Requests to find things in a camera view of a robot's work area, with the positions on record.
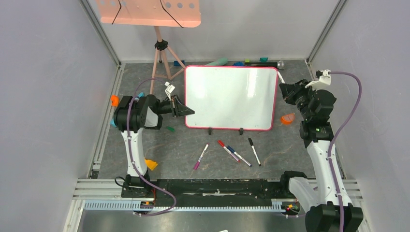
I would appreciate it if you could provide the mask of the pink framed whiteboard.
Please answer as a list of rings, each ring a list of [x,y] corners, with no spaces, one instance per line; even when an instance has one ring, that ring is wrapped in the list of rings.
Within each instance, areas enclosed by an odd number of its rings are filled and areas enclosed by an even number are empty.
[[[187,66],[185,105],[195,129],[269,131],[273,127],[278,71],[273,67]]]

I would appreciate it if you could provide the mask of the green marker pen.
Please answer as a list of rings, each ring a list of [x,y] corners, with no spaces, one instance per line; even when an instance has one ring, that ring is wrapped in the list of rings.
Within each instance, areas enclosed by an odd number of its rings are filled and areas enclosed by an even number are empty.
[[[279,77],[281,83],[285,84],[286,82],[284,81],[283,76],[281,75],[281,73],[279,71],[277,71],[277,74],[278,74],[278,77]]]

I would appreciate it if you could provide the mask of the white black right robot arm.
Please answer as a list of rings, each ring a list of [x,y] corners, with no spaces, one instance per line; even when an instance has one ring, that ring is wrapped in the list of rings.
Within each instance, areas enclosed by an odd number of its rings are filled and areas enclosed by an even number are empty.
[[[280,193],[296,197],[305,212],[308,232],[357,231],[364,214],[353,205],[343,184],[336,159],[336,136],[328,121],[336,97],[327,90],[315,90],[305,79],[294,84],[281,83],[279,88],[284,101],[295,105],[302,115],[300,137],[313,163],[317,182],[314,189],[304,173],[285,171],[279,184]]]

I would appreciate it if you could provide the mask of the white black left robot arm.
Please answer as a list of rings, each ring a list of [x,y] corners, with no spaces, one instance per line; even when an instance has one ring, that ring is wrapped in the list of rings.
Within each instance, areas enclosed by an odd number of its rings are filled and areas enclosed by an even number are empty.
[[[124,96],[116,108],[113,120],[123,137],[127,153],[127,175],[122,178],[122,198],[146,197],[152,193],[148,166],[143,150],[144,130],[159,130],[162,115],[188,116],[195,111],[180,102],[177,95],[161,101],[152,94],[139,99]]]

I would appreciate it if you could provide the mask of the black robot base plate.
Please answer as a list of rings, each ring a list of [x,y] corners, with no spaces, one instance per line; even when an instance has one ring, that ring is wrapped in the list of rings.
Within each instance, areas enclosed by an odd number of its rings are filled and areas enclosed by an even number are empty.
[[[270,206],[295,200],[283,182],[268,179],[157,179],[146,197],[154,206]]]

